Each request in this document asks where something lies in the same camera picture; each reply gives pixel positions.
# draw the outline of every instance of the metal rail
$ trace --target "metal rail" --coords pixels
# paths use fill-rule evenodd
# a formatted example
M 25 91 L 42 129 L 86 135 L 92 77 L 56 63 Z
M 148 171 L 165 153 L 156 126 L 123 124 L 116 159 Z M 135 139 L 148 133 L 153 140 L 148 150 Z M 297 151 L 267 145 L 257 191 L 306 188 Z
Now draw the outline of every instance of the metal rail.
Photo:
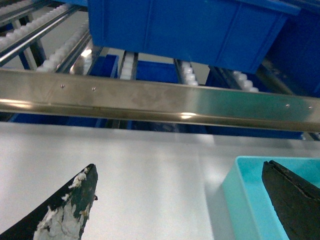
M 27 16 L 20 18 L 19 22 L 21 25 L 26 25 L 27 23 L 30 23 L 33 20 L 34 20 L 33 16 L 31 14 L 29 14 Z M 32 43 L 30 45 L 30 50 L 31 50 L 33 59 L 35 61 L 35 65 L 37 67 L 41 66 L 44 63 L 44 61 L 46 60 L 46 53 L 45 53 L 44 47 L 42 45 L 41 39 Z
M 320 131 L 312 97 L 26 70 L 0 70 L 0 79 L 4 112 Z
M 81 37 L 78 43 L 73 47 L 69 54 L 57 66 L 56 73 L 68 73 L 72 65 L 76 62 L 79 55 L 82 53 L 88 42 L 92 39 L 89 30 Z
M 89 75 L 98 60 L 103 47 L 95 46 L 92 39 L 71 66 L 69 73 L 73 75 Z

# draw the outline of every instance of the stainless steel rail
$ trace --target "stainless steel rail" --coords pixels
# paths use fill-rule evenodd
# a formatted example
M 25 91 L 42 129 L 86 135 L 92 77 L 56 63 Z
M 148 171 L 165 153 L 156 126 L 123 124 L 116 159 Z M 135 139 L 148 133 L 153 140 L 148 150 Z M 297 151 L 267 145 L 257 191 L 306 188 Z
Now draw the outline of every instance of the stainless steel rail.
M 62 60 L 61 64 L 57 66 L 56 73 L 68 73 L 71 66 L 75 63 L 79 55 L 82 53 L 88 42 L 92 39 L 89 30 L 77 42 L 70 53 Z
M 0 79 L 4 112 L 320 131 L 312 97 L 26 70 L 0 70 Z

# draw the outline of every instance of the light blue tray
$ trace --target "light blue tray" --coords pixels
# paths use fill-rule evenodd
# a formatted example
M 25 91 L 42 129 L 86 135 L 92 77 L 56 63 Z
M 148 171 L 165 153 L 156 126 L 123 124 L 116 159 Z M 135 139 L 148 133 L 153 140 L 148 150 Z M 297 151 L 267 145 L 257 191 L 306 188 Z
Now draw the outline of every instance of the light blue tray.
M 320 158 L 237 157 L 222 184 L 237 240 L 289 240 L 262 182 L 271 160 L 320 187 Z

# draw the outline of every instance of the cyan plastic tray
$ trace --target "cyan plastic tray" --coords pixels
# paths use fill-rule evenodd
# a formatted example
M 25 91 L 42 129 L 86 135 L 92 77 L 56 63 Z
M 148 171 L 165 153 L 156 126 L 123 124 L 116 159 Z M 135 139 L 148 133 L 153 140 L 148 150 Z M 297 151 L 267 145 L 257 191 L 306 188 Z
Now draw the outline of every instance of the cyan plastic tray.
M 254 73 L 289 15 L 276 0 L 90 0 L 98 46 Z
M 289 240 L 262 182 L 274 160 L 320 187 L 320 158 L 239 156 L 222 186 L 237 240 Z

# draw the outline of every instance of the blue storage crate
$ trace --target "blue storage crate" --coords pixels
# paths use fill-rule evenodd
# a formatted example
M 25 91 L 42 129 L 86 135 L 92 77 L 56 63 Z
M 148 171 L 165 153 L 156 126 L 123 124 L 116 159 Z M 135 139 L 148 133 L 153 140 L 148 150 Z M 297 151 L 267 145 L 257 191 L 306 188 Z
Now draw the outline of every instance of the blue storage crate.
M 254 73 L 300 9 L 276 0 L 90 0 L 98 46 Z
M 302 9 L 289 17 L 267 56 L 310 96 L 320 97 L 320 2 L 285 1 Z
M 118 55 L 108 54 L 100 56 L 94 63 L 90 76 L 117 78 L 118 77 Z
M 55 116 L 28 113 L 16 113 L 9 122 L 23 124 L 63 125 L 91 128 L 104 128 L 107 120 L 92 117 Z
M 178 83 L 175 65 L 163 62 L 138 61 L 136 79 L 162 83 Z
M 320 187 L 320 159 L 237 157 L 222 187 L 237 240 L 289 240 L 262 181 L 264 161 L 274 160 Z

